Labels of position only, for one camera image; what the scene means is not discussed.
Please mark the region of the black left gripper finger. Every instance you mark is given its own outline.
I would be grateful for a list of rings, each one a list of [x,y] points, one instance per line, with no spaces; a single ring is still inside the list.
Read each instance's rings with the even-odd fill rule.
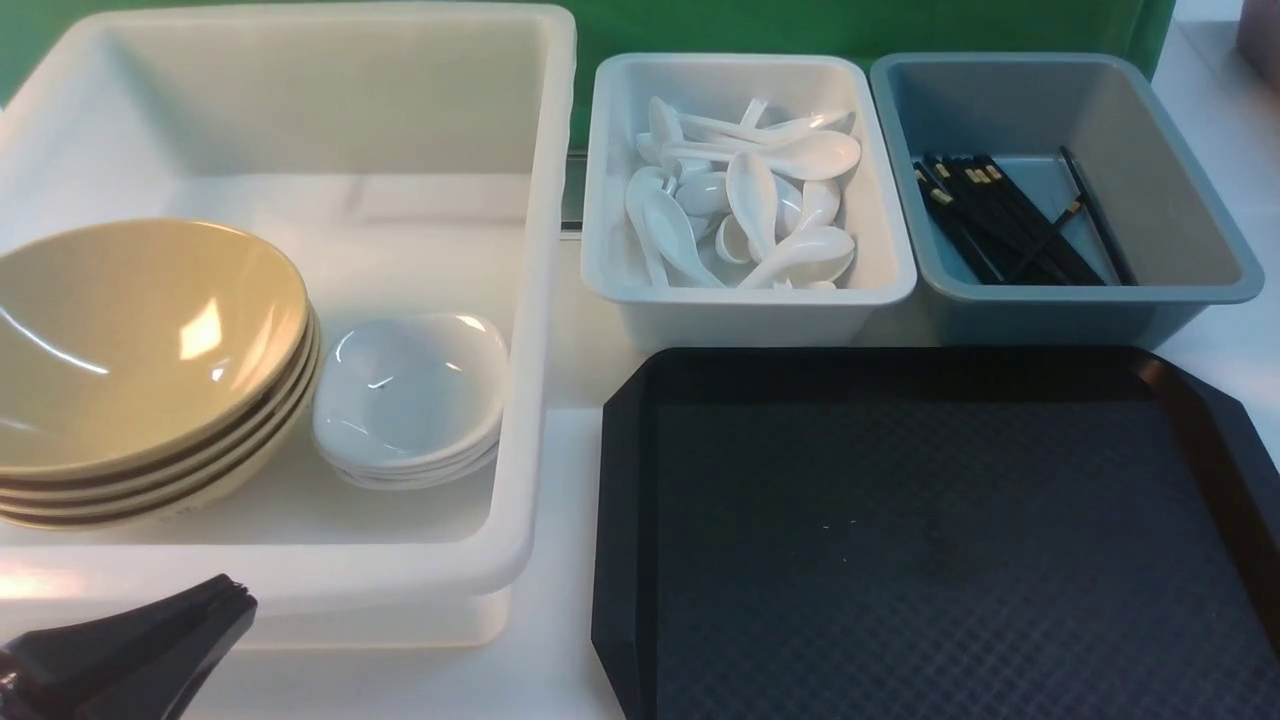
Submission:
[[[220,574],[111,616],[3,644],[4,719],[179,719],[259,610]]]

